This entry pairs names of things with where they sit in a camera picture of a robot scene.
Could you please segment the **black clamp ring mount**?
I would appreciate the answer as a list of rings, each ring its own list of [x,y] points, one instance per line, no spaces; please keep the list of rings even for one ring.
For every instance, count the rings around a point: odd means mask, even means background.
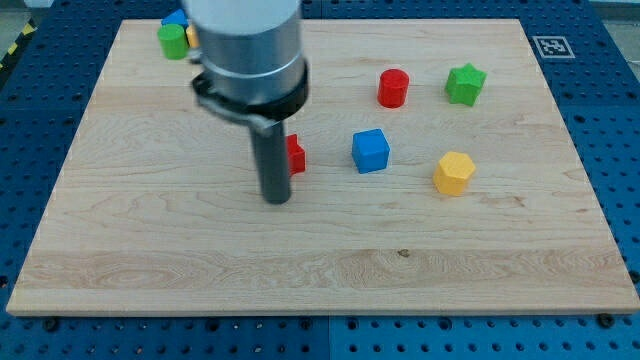
[[[245,104],[226,98],[201,73],[191,81],[197,104],[219,118],[248,127],[257,133],[271,133],[276,124],[297,113],[309,95],[309,66],[304,63],[298,84],[284,97],[262,104]]]

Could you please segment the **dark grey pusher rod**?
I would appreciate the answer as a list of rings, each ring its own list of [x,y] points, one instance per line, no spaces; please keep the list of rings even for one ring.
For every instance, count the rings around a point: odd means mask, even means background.
[[[263,199],[270,204],[283,204],[291,196],[284,123],[276,122],[269,130],[268,135],[250,131],[253,155]]]

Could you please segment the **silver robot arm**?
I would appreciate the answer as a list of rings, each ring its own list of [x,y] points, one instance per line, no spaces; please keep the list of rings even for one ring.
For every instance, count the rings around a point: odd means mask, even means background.
[[[184,0],[196,28],[203,72],[192,80],[197,103],[248,129],[263,199],[291,196],[285,120],[309,94],[299,0]]]

